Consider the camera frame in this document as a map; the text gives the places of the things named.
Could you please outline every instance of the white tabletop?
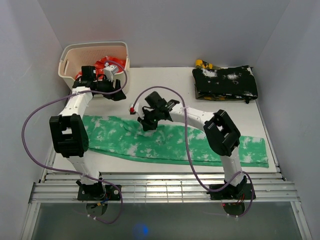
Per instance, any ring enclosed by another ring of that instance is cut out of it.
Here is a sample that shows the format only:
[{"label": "white tabletop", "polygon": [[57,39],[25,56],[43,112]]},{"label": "white tabletop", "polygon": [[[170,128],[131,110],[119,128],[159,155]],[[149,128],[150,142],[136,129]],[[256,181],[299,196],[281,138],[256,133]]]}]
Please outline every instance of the white tabletop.
[{"label": "white tabletop", "polygon": [[[244,101],[203,101],[195,99],[194,79],[192,67],[143,67],[131,68],[129,71],[129,92],[126,100],[114,102],[103,97],[93,98],[86,108],[85,115],[91,116],[117,116],[128,119],[136,119],[136,115],[129,115],[129,105],[134,102],[139,93],[152,86],[165,86],[179,92],[185,104],[189,107],[216,112],[225,110],[242,136],[264,138],[269,168],[244,167],[249,173],[275,173],[276,166],[268,144],[265,129],[255,101],[245,104]],[[164,89],[154,89],[167,101],[179,100],[174,93]],[[147,106],[144,98],[146,93],[139,99],[140,103]],[[101,173],[191,173],[189,165],[145,163],[108,156],[93,151],[88,151],[87,156],[94,161]],[[57,154],[53,166],[59,169],[74,170],[73,165],[62,155]],[[223,173],[220,166],[195,166],[199,173]]]}]

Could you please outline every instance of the black cloth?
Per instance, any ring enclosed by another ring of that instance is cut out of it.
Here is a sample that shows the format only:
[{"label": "black cloth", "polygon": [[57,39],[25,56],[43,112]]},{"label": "black cloth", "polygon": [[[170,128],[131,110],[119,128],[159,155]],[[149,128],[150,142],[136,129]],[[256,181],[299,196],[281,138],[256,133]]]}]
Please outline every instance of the black cloth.
[{"label": "black cloth", "polygon": [[258,98],[255,77],[249,65],[221,69],[192,70],[197,99],[254,100]]}]

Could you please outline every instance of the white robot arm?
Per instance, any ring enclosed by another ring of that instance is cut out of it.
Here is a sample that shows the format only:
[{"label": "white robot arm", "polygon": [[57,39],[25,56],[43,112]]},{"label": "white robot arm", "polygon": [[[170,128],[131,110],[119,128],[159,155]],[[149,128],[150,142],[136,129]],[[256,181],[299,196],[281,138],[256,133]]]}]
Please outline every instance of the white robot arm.
[{"label": "white robot arm", "polygon": [[[73,85],[71,97],[65,108],[57,116],[52,116],[49,121],[54,150],[67,158],[75,170],[93,178],[99,179],[100,172],[92,160],[86,157],[89,148],[89,138],[82,122],[82,117],[93,98],[94,93],[82,91],[99,91],[105,93],[115,92],[120,89],[120,80],[113,81],[113,75],[118,71],[115,65],[104,68],[104,74],[96,77],[94,66],[82,66],[82,76],[76,79]],[[104,95],[105,98],[120,101],[126,99],[122,90],[114,94]],[[83,191],[93,198],[100,197],[104,193],[101,182],[95,182],[89,178],[82,177],[77,184]]]},{"label": "white robot arm", "polygon": [[[185,123],[185,108],[178,101],[167,102],[156,91],[145,100],[150,107],[136,103],[129,108],[130,114],[138,115],[137,120],[142,124],[144,131],[155,130],[160,120]],[[241,136],[239,130],[224,110],[213,113],[187,107],[186,111],[188,125],[204,131],[211,149],[220,156],[224,181],[229,182],[236,173],[242,172],[238,150]],[[218,189],[221,185],[210,187]],[[212,199],[229,199],[242,195],[247,189],[247,178],[240,173],[226,187],[224,193],[210,195]]]}]

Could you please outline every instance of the plastic basket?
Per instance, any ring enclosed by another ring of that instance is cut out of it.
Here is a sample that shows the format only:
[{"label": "plastic basket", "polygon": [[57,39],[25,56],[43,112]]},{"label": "plastic basket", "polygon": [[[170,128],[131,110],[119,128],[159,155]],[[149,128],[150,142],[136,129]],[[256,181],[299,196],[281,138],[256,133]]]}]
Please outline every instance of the plastic basket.
[{"label": "plastic basket", "polygon": [[[125,59],[125,71],[129,74],[129,54],[128,46],[123,41],[103,41],[92,43],[79,43],[67,46],[60,58],[58,74],[63,78],[65,83],[70,89],[74,84],[74,77],[82,66],[93,66],[96,61],[102,59],[105,56],[116,57],[119,59]],[[121,85],[125,83],[126,76],[124,72],[116,73],[113,77],[119,79]],[[129,79],[123,92],[127,94],[129,91]]]}]

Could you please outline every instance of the red object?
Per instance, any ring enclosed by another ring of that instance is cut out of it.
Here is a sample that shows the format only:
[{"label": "red object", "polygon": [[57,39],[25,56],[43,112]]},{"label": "red object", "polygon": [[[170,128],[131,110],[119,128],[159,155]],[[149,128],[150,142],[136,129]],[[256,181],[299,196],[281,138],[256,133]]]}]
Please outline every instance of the red object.
[{"label": "red object", "polygon": [[[125,68],[126,60],[122,60],[122,59],[119,59],[119,58],[114,57],[114,56],[105,56],[105,57],[101,58],[100,60],[96,61],[95,64],[94,64],[96,76],[98,76],[99,74],[104,74],[105,63],[108,60],[114,61],[114,62],[120,64],[123,68]],[[118,67],[118,68],[119,68],[118,69],[118,73],[121,73],[122,69],[120,69],[120,67]],[[81,76],[82,76],[82,72],[79,71],[74,79],[77,79],[77,78],[79,78]]]}]

